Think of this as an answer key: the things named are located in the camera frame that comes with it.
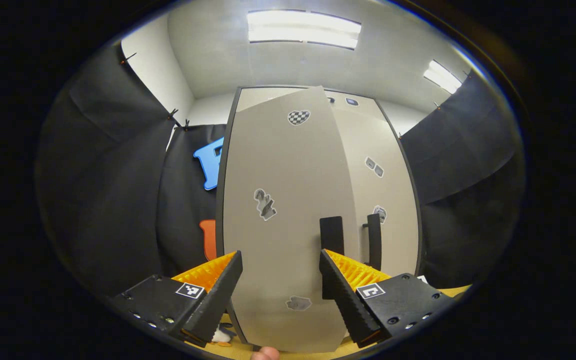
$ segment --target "blue foam piece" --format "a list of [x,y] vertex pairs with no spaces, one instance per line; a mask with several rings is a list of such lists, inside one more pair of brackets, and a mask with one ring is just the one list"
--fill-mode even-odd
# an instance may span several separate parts
[[215,153],[215,150],[224,146],[224,138],[220,138],[215,142],[212,142],[199,150],[195,151],[192,155],[199,159],[201,163],[201,168],[203,169],[203,175],[206,178],[206,182],[203,183],[203,188],[206,191],[210,191],[217,187],[217,179],[219,178],[219,164],[222,161],[222,151],[219,150],[219,155]]

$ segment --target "black door handle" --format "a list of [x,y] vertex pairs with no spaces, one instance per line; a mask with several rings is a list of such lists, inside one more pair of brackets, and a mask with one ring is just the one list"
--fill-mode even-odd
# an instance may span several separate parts
[[368,215],[368,223],[363,224],[368,228],[368,265],[378,271],[382,270],[382,222],[379,214]]

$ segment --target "door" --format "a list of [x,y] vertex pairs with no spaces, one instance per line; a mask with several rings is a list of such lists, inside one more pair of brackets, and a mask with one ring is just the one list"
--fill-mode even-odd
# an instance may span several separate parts
[[223,155],[217,207],[224,253],[242,252],[231,305],[246,341],[298,353],[336,350],[346,327],[336,303],[322,299],[320,218],[343,218],[352,258],[359,257],[360,225],[323,88],[297,89],[236,112]]

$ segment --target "black mounting bracket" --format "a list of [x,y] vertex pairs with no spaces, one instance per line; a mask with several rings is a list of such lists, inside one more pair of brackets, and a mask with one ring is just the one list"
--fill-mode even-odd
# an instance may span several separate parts
[[142,321],[145,328],[205,347],[212,342],[242,271],[242,253],[237,251],[210,292],[199,285],[152,275],[112,301]]
[[455,303],[410,273],[363,285],[353,292],[325,250],[320,254],[319,271],[350,338],[359,348],[416,332]]

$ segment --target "white wall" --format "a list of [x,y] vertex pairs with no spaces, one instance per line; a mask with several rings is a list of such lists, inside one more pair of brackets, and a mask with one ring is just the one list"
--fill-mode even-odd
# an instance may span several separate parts
[[226,124],[234,99],[235,93],[225,93],[195,100],[186,116],[189,125]]
[[422,121],[423,118],[428,116],[425,112],[384,100],[379,100],[379,104],[397,134],[401,133],[404,135],[408,130],[412,129],[413,126]]
[[[190,121],[190,125],[226,124],[234,98],[234,93],[199,98],[194,101],[186,117]],[[384,100],[379,100],[379,104],[386,112],[392,127],[402,135],[428,115],[419,110]]]
[[139,79],[174,118],[183,123],[195,101],[170,46],[169,14],[164,14],[121,40],[121,49]]

